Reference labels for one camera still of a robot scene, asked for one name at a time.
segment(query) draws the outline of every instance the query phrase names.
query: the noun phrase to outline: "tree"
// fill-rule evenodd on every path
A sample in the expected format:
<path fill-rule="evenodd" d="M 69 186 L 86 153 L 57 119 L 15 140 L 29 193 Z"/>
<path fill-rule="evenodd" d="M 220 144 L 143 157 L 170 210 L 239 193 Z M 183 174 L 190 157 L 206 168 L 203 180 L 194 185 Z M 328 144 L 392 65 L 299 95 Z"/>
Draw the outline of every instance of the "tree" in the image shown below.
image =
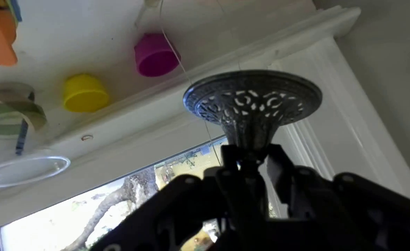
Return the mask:
<path fill-rule="evenodd" d="M 159 188 L 155 182 L 155 172 L 153 167 L 145 168 L 138 173 L 127 176 L 124 179 L 123 185 L 107 195 L 100 205 L 98 205 L 98 208 L 87 222 L 81 235 L 61 251 L 85 250 L 87 238 L 94 231 L 95 226 L 109 208 L 122 201 L 129 200 L 135 205 L 133 209 L 136 209 L 158 190 Z"/>

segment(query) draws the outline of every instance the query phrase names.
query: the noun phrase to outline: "white wall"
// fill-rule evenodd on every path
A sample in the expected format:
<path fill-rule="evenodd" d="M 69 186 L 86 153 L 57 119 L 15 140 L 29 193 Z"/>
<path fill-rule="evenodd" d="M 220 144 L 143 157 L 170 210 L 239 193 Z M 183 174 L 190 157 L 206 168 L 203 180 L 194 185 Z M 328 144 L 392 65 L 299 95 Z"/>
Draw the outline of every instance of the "white wall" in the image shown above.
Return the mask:
<path fill-rule="evenodd" d="M 360 7 L 337 43 L 410 166 L 410 1 L 314 0 L 317 8 Z"/>

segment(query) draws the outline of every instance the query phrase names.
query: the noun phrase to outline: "white window trim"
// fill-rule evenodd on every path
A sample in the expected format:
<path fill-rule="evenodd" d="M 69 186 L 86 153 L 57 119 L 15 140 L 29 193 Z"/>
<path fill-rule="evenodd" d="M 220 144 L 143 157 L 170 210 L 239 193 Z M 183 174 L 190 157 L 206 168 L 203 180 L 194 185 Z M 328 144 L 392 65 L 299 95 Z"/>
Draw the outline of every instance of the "white window trim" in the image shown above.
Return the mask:
<path fill-rule="evenodd" d="M 336 126 L 340 129 L 348 128 L 350 136 L 355 136 L 356 140 L 349 143 L 357 144 L 361 150 L 357 154 L 361 154 L 360 157 L 366 164 L 366 178 L 410 197 L 410 170 L 332 38 L 349 30 L 359 15 L 359 10 L 336 8 L 327 13 L 320 22 L 313 19 L 312 22 L 316 22 L 314 25 L 301 22 L 299 25 L 303 27 L 302 30 L 296 30 L 287 36 L 277 36 L 275 39 L 264 39 L 264 44 L 258 43 L 246 49 L 252 50 L 241 59 L 241 67 L 265 69 L 272 66 L 304 75 L 310 74 L 312 81 L 316 81 L 323 89 L 325 98 L 336 104 L 343 115 Z M 304 55 L 312 63 L 301 63 L 294 58 L 296 55 Z M 230 67 L 218 67 L 222 63 L 223 61 L 216 63 L 211 70 L 208 66 L 207 70 L 195 73 L 193 78 L 234 69 L 234 64 Z M 180 100 L 187 85 L 178 85 L 163 98 L 153 100 L 152 104 L 163 105 L 161 102 L 166 99 Z M 117 122 L 130 119 L 126 118 L 128 114 L 121 111 L 107 121 L 93 124 L 90 131 L 100 133 L 105 127 L 109 130 L 110 123 L 116 125 Z M 209 140 L 203 121 L 186 112 L 176 114 L 76 159 L 73 166 L 60 175 L 0 192 L 0 226 Z M 223 135 L 218 126 L 210 124 L 209 129 L 213 138 Z M 76 134 L 84 132 L 75 132 L 72 136 L 79 138 Z M 330 135 L 322 133 L 310 117 L 281 127 L 273 142 L 283 144 L 295 163 L 313 166 L 324 177 L 330 178 L 345 169 L 333 164 L 337 160 L 330 157 L 333 155 L 332 149 L 322 141 L 327 136 Z M 54 147 L 61 147 L 62 143 L 67 144 L 72 139 L 66 140 L 67 142 L 61 141 Z"/>

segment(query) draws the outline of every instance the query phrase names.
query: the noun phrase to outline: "transparent plastic dish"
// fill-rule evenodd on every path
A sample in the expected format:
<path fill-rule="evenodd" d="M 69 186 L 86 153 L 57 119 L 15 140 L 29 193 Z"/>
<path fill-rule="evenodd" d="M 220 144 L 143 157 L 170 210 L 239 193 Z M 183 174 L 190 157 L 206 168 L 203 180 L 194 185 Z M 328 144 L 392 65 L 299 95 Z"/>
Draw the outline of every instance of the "transparent plastic dish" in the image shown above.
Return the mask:
<path fill-rule="evenodd" d="M 30 154 L 0 163 L 0 188 L 52 177 L 70 166 L 63 156 Z"/>

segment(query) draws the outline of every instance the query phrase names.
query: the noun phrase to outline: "masking tape roll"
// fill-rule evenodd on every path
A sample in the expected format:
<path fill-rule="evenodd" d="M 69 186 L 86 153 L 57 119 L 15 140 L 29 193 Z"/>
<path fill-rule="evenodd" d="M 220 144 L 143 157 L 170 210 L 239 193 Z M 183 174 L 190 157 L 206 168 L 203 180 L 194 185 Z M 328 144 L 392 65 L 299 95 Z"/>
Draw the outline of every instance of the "masking tape roll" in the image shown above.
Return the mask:
<path fill-rule="evenodd" d="M 29 128 L 39 131 L 47 123 L 42 107 L 33 102 L 6 102 L 0 104 L 0 138 L 17 138 L 24 119 Z"/>

